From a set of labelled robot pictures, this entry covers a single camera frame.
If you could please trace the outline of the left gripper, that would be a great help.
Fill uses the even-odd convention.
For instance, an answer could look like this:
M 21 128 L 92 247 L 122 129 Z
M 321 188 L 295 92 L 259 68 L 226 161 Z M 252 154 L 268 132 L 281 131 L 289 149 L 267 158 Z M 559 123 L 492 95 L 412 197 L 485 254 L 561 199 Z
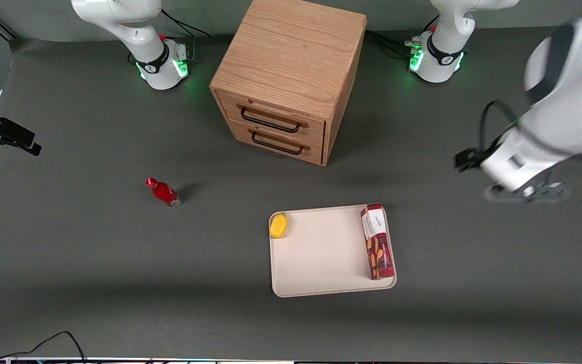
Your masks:
M 516 126 L 487 148 L 466 148 L 454 156 L 459 172 L 479 169 L 508 191 L 575 154 L 574 129 L 567 126 Z

